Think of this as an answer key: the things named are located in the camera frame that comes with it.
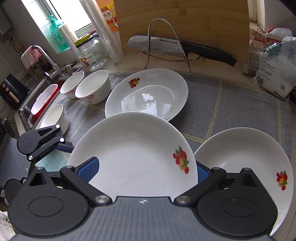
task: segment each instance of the yellow jar lid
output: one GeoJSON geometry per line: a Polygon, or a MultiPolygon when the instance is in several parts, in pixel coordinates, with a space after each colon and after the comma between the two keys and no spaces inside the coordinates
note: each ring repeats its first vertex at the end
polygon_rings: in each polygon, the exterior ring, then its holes
{"type": "Polygon", "coordinates": [[[78,40],[76,40],[74,42],[75,46],[82,44],[83,42],[88,40],[90,37],[91,37],[90,34],[85,34],[85,35],[81,36],[78,40]]]}

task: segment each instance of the barcode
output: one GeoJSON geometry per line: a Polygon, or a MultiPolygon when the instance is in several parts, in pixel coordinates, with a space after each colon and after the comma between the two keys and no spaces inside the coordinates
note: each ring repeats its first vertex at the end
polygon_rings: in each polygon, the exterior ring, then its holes
{"type": "Polygon", "coordinates": [[[280,89],[281,89],[282,91],[287,92],[287,87],[286,87],[284,84],[281,84],[280,89]]]}
{"type": "Polygon", "coordinates": [[[263,84],[263,79],[260,78],[259,76],[257,76],[257,83],[258,83],[259,85],[262,85],[262,84],[263,84]]]}

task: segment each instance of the soap dispenser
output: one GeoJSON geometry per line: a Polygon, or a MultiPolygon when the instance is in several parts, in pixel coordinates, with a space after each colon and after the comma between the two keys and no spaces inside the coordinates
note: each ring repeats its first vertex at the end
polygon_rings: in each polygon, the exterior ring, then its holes
{"type": "Polygon", "coordinates": [[[53,18],[53,15],[50,15],[47,19],[49,19],[52,23],[49,27],[49,31],[52,33],[53,37],[58,42],[61,51],[70,48],[63,36],[61,35],[61,33],[59,32],[59,26],[63,25],[64,22],[61,20],[57,21],[55,18],[53,18]]]}

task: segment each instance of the plastic wrap roll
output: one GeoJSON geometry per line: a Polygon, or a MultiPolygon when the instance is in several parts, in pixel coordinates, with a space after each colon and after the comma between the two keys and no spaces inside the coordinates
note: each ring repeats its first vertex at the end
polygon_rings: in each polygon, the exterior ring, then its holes
{"type": "Polygon", "coordinates": [[[124,60],[120,46],[111,32],[96,0],[80,0],[82,7],[99,34],[106,50],[115,64],[124,60]]]}
{"type": "Polygon", "coordinates": [[[67,24],[62,25],[61,27],[59,27],[59,32],[61,33],[61,35],[63,36],[63,38],[65,39],[65,41],[67,42],[67,44],[70,46],[70,48],[72,49],[72,51],[76,54],[77,56],[77,52],[78,49],[76,48],[74,42],[78,39],[75,32],[71,31],[68,27],[67,24]]]}

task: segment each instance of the gray ridged panel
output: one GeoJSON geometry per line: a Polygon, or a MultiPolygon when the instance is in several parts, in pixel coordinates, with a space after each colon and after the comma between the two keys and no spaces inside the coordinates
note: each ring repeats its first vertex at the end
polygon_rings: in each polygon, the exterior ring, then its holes
{"type": "Polygon", "coordinates": [[[27,178],[31,162],[17,149],[17,140],[8,134],[0,147],[0,186],[4,187],[9,179],[21,181],[27,178]]]}
{"type": "MultiPolygon", "coordinates": [[[[11,241],[21,240],[233,241],[207,230],[196,219],[192,209],[177,207],[167,197],[118,197],[110,206],[96,207],[82,226],[68,234],[51,239],[17,235],[11,241]]],[[[269,236],[252,239],[252,241],[270,240],[272,239],[269,236]]]]}

